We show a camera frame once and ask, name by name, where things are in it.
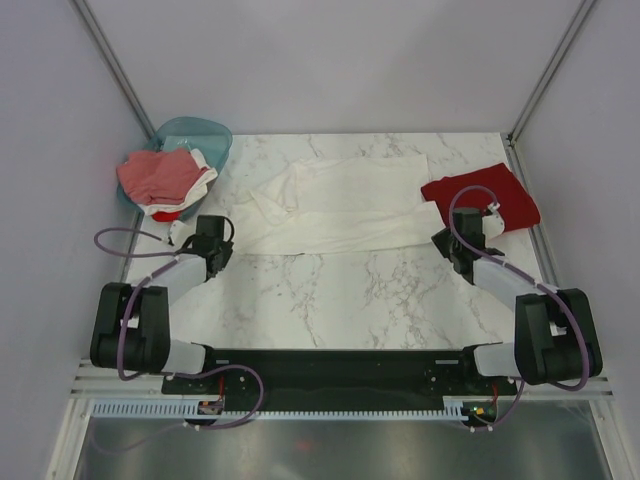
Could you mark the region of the white t shirt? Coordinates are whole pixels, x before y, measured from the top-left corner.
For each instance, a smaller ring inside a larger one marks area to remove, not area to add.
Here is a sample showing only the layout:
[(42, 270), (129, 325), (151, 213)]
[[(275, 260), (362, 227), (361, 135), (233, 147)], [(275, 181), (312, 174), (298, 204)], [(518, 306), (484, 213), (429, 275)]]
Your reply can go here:
[(423, 155), (300, 159), (232, 206), (238, 252), (338, 254), (423, 245), (444, 226)]

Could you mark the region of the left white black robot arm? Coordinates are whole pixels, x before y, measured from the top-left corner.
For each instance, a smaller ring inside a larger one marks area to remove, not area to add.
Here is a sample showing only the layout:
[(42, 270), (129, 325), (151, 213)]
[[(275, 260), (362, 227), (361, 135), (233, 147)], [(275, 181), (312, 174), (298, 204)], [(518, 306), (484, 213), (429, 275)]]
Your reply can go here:
[(226, 268), (235, 226), (225, 216), (200, 215), (193, 232), (170, 241), (171, 251), (147, 254), (111, 251), (100, 243), (102, 235), (121, 230), (103, 229), (94, 243), (122, 258), (169, 261), (134, 283), (111, 282), (102, 288), (89, 350), (92, 365), (114, 369), (124, 381), (142, 374), (177, 375), (196, 392), (211, 392), (220, 371), (206, 360), (206, 345), (171, 338), (170, 307)]

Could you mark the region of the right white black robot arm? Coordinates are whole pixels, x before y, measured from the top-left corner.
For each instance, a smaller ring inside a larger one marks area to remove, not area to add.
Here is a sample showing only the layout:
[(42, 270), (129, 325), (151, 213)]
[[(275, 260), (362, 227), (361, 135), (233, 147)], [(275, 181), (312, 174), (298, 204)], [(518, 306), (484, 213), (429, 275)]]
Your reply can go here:
[(537, 282), (485, 245), (484, 213), (455, 208), (449, 226), (432, 237), (440, 254), (467, 283), (489, 292), (514, 314), (514, 340), (467, 347), (472, 360), (458, 368), (458, 381), (477, 394), (494, 377), (530, 385), (578, 390), (601, 374), (603, 359), (591, 306), (580, 289)]

